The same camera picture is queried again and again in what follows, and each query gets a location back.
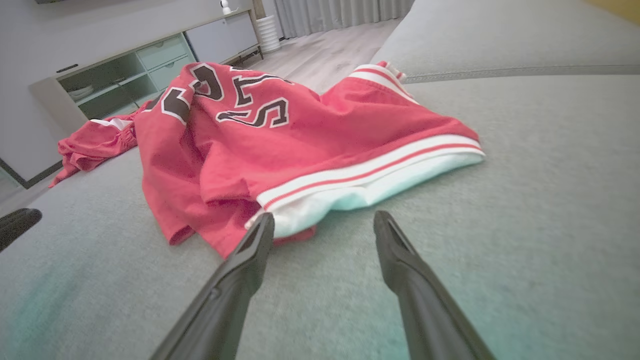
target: gray curtain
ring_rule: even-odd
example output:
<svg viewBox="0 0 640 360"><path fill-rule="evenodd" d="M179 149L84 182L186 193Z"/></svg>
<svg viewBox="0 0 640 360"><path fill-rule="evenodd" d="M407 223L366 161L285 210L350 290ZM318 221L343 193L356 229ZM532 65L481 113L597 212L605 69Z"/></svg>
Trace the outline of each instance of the gray curtain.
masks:
<svg viewBox="0 0 640 360"><path fill-rule="evenodd" d="M275 0L285 38L405 16L413 0Z"/></svg>

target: sofa seam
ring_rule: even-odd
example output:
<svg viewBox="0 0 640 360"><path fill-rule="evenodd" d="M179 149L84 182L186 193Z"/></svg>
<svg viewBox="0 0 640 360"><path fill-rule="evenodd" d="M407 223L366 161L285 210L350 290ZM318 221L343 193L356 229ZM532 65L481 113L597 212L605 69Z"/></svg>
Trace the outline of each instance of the sofa seam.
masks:
<svg viewBox="0 0 640 360"><path fill-rule="evenodd" d="M541 71L541 70L549 70L549 69L583 69L583 68L596 68L596 67L638 67L640 65L567 65L567 66L548 66L548 67L513 67L513 68L505 68L505 69L470 69L463 71L446 71L446 72L432 72L432 73L419 73L416 75L407 75L406 81L410 82L413 79L419 78L453 78L457 75L462 74L498 74L501 72L523 72L523 71Z"/></svg>

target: gray sofa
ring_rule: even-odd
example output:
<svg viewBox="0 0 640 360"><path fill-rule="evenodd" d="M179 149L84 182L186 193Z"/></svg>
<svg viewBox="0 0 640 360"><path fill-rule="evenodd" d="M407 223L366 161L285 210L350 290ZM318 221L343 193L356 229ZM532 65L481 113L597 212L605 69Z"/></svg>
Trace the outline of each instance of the gray sofa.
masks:
<svg viewBox="0 0 640 360"><path fill-rule="evenodd" d="M640 359L640 26L580 0L416 0L372 61L485 163L275 248L238 359L408 359L376 254L393 214L499 359ZM137 149L36 200L0 253L0 357L145 359L221 263L163 238Z"/></svg>

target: baseboard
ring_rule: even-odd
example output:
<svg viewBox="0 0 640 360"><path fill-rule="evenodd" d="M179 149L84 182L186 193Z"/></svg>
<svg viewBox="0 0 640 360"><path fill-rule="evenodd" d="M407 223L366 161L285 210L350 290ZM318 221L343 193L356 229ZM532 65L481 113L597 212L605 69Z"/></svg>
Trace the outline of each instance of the baseboard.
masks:
<svg viewBox="0 0 640 360"><path fill-rule="evenodd" d="M44 170L43 172L39 173L38 175L32 177L29 180L25 180L22 176L20 176L20 174L15 172L2 159L0 159L0 167L4 171L6 171L7 174L11 175L11 177L14 178L20 185L22 185L23 188L28 189L28 188L31 188L33 185L36 185L37 183L42 181L47 176L49 176L49 175L53 174L54 172L58 171L59 169L61 169L62 168L62 161L59 161L59 162L51 165L49 168L47 168L47 170Z"/></svg>

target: white striped trim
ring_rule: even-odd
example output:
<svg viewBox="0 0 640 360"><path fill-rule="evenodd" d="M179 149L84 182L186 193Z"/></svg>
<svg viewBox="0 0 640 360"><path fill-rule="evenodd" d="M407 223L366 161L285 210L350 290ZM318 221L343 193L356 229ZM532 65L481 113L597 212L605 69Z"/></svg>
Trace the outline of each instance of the white striped trim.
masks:
<svg viewBox="0 0 640 360"><path fill-rule="evenodd" d="M388 88L389 90L395 92L396 94L400 95L401 97L404 97L405 99L411 101L412 103L418 104L416 100L413 100L407 94L405 94L400 89L398 89L398 87L395 86L391 81L387 80L381 75L374 74L372 72L353 72L351 75L349 75L349 78L359 78L359 79L369 80L374 83L380 84Z"/></svg>
<svg viewBox="0 0 640 360"><path fill-rule="evenodd" d="M100 119L91 119L89 120L91 122L95 122L97 124L103 125L103 126L115 126L118 128L118 130L122 130L124 129L127 125L131 124L133 121L132 120L122 120L120 118L113 118L109 121L107 120L100 120Z"/></svg>
<svg viewBox="0 0 640 360"><path fill-rule="evenodd" d="M398 80L401 80L401 76L403 75L402 72L400 72L400 70L396 69L395 66L391 65L391 63L385 62L386 65L384 66L385 69L391 71L391 73L394 75L394 77Z"/></svg>
<svg viewBox="0 0 640 360"><path fill-rule="evenodd" d="M442 146L445 147L427 151L428 149ZM357 165L325 170L298 177L285 184L262 192L258 195L257 201L263 208L270 211L311 193L335 188L358 186L429 158L444 154L459 153L474 153L484 156L484 153L480 149L480 144L473 139L460 135L437 135L409 143Z"/></svg>
<svg viewBox="0 0 640 360"><path fill-rule="evenodd" d="M404 76L404 73L399 72L395 67L391 66L390 63L387 63L387 67L382 67L379 65L361 65L357 67L353 72L358 72L358 70L365 70L365 69L379 71L379 72L382 72L383 74L386 74L388 77L391 78L391 81L393 81L393 84L395 84L395 86L397 86L398 89L400 89L400 91L404 92L405 95L413 99L413 96L411 96L411 94L409 94L409 92L406 91L406 89L400 82L401 78L398 77L399 74Z"/></svg>

